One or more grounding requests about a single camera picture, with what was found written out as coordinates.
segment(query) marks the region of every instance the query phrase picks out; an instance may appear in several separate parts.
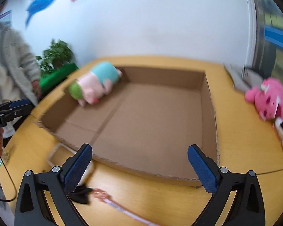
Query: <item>green plant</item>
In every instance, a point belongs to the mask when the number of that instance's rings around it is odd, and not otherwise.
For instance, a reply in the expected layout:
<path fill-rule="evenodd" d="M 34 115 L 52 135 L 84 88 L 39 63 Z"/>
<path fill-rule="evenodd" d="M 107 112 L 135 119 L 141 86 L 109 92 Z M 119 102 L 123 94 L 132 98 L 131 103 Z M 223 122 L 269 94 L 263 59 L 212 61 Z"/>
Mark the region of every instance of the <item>green plant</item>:
<path fill-rule="evenodd" d="M 36 56 L 39 67 L 42 71 L 41 76 L 51 74 L 55 70 L 61 68 L 65 64 L 69 64 L 73 58 L 73 52 L 68 47 L 67 43 L 59 40 L 55 42 L 51 40 L 51 45 L 43 51 L 43 56 Z"/>

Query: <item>potted plant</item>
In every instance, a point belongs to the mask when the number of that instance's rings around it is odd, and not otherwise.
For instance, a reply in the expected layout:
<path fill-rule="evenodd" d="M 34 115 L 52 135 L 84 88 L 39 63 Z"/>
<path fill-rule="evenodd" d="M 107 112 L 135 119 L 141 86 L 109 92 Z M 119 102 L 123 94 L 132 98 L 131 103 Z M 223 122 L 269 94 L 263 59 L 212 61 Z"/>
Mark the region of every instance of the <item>potted plant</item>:
<path fill-rule="evenodd" d="M 41 69 L 40 86 L 43 96 L 78 69 L 76 64 L 72 63 L 73 52 L 62 40 L 55 42 L 52 39 L 49 48 L 43 51 L 43 56 L 36 56 L 36 59 Z"/>

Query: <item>pig plush toy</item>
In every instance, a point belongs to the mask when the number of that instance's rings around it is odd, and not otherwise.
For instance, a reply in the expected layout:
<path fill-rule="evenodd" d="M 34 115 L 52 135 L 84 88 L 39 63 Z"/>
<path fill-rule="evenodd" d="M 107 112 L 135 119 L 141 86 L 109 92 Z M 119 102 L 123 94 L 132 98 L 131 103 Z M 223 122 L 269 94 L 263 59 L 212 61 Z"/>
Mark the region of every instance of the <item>pig plush toy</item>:
<path fill-rule="evenodd" d="M 255 104 L 262 120 L 283 119 L 283 86 L 279 80 L 272 77 L 264 80 L 261 86 L 245 93 L 245 100 Z"/>
<path fill-rule="evenodd" d="M 110 62 L 102 62 L 72 83 L 69 86 L 69 93 L 80 106 L 84 106 L 86 102 L 93 105 L 98 103 L 103 95 L 111 92 L 113 85 L 121 76 L 121 71 Z"/>

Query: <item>white wall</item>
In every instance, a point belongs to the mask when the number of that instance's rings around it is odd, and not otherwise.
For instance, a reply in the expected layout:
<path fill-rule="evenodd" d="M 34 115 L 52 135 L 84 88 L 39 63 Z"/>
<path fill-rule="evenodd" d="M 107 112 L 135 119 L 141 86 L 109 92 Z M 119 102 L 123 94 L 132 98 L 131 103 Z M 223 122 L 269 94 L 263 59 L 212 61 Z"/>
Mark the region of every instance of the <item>white wall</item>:
<path fill-rule="evenodd" d="M 56 0 L 25 28 L 30 0 L 9 0 L 12 26 L 40 55 L 52 38 L 78 65 L 112 55 L 168 55 L 244 65 L 253 57 L 247 0 Z"/>

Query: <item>green plush hat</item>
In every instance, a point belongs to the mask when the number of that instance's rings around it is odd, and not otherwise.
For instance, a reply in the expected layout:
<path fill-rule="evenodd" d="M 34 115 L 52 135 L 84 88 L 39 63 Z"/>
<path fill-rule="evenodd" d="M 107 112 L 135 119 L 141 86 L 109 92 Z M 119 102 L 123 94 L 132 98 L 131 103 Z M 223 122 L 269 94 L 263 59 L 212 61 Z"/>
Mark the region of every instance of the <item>green plush hat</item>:
<path fill-rule="evenodd" d="M 75 100 L 83 99 L 81 86 L 77 82 L 69 86 L 69 93 Z"/>

